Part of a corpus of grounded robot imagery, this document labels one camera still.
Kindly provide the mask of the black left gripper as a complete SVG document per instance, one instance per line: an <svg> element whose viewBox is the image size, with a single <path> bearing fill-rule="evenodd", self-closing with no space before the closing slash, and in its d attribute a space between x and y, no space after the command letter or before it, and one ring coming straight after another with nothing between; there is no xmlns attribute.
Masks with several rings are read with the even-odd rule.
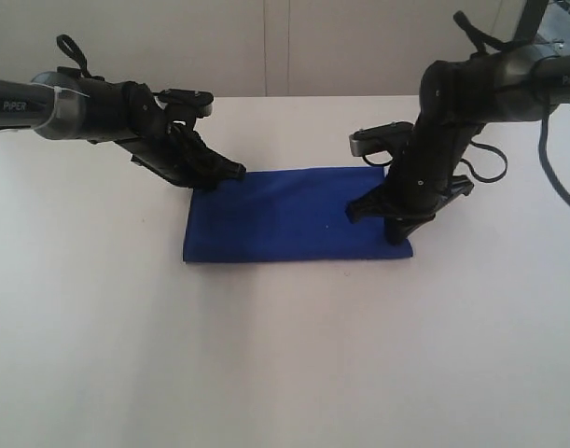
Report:
<svg viewBox="0 0 570 448"><path fill-rule="evenodd" d="M173 125L161 138L121 140L120 146L132 154L133 163L179 188L215 189L220 182L242 181L246 175L244 165L213 151L184 125Z"/></svg>

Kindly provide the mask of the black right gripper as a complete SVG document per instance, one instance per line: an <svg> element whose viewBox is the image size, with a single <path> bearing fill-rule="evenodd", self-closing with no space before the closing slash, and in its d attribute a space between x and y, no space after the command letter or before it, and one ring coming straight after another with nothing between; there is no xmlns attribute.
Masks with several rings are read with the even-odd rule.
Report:
<svg viewBox="0 0 570 448"><path fill-rule="evenodd" d="M383 125L394 161L383 184L346 205L353 224L366 217L384 218L384 238L401 245L414 231L435 219L434 209L448 187L470 140L483 129L476 121L417 119Z"/></svg>

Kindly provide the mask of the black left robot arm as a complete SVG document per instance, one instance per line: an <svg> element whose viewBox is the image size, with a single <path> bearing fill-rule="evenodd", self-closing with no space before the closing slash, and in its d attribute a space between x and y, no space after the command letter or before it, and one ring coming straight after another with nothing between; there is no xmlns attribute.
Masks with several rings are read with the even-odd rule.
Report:
<svg viewBox="0 0 570 448"><path fill-rule="evenodd" d="M246 173L242 164L209 148L195 129L198 119L211 115L213 101L209 91L153 92L144 83L110 83L61 67L29 83L0 79L0 131L111 142L176 187L212 190Z"/></svg>

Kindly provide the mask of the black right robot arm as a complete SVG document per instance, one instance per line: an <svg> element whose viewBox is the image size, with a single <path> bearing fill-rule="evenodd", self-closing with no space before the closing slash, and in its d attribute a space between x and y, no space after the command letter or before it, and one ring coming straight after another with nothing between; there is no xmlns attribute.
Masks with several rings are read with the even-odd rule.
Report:
<svg viewBox="0 0 570 448"><path fill-rule="evenodd" d="M551 168L547 153L549 117L570 104L570 55L543 45L525 45L495 54L475 54L464 62L436 61L424 72L415 122L397 121L350 135L354 156L390 155L383 182L348 203L351 222L384 221L391 245L435 219L437 213L485 177L456 175L468 147L490 123L541 124L538 157L559 196L570 207L570 193Z"/></svg>

